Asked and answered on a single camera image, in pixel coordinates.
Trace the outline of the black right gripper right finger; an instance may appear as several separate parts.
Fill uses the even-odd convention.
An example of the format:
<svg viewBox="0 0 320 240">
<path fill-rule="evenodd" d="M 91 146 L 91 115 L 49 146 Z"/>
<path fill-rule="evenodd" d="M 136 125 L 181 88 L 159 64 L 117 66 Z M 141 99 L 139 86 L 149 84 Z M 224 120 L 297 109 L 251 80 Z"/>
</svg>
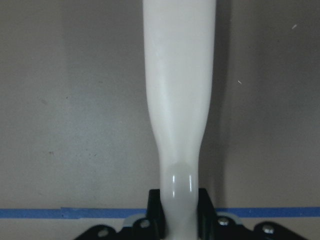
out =
<svg viewBox="0 0 320 240">
<path fill-rule="evenodd" d="M 218 214 L 206 189 L 198 191 L 198 231 L 202 240 L 304 240 L 296 232 L 272 221 L 263 221 L 252 230 L 239 219 Z"/>
</svg>

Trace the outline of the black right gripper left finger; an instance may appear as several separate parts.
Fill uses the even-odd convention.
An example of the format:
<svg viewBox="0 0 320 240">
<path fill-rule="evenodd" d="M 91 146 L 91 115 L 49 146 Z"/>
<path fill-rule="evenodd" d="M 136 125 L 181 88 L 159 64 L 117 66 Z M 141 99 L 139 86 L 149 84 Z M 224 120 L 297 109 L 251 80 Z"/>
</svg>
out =
<svg viewBox="0 0 320 240">
<path fill-rule="evenodd" d="M 120 231 L 108 225 L 95 225 L 76 237 L 77 240 L 161 240 L 165 235 L 165 216 L 160 191 L 148 193 L 144 217 L 125 224 Z"/>
</svg>

